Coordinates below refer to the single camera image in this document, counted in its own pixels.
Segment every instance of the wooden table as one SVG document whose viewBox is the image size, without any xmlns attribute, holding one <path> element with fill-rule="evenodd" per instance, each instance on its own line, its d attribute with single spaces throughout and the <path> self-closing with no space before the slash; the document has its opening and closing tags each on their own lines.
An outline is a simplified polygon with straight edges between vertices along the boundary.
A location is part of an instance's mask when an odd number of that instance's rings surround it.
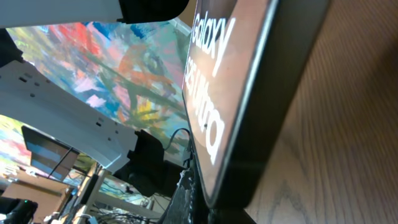
<svg viewBox="0 0 398 224">
<path fill-rule="evenodd" d="M 332 1 L 246 211 L 258 223 L 398 223 L 398 1 Z"/>
</svg>

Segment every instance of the colorful painting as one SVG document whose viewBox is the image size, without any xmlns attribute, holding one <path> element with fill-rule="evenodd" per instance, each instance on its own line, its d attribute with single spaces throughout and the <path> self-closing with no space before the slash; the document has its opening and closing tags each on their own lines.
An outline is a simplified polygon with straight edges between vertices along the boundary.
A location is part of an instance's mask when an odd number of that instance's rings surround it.
<svg viewBox="0 0 398 224">
<path fill-rule="evenodd" d="M 181 86 L 190 30 L 178 19 L 134 25 L 85 22 L 7 31 L 26 61 L 109 118 L 145 129 L 164 146 L 176 129 L 188 126 Z M 0 162 L 29 165 L 22 125 L 0 116 Z M 180 132 L 166 153 L 181 161 L 187 144 L 188 136 Z"/>
</svg>

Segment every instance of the wood grain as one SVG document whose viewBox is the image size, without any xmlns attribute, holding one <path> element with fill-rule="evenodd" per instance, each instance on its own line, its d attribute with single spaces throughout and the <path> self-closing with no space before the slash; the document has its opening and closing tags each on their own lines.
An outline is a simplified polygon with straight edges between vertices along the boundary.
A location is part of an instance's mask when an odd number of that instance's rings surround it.
<svg viewBox="0 0 398 224">
<path fill-rule="evenodd" d="M 257 193 L 258 223 L 398 223 L 398 1 L 333 1 Z"/>
</svg>

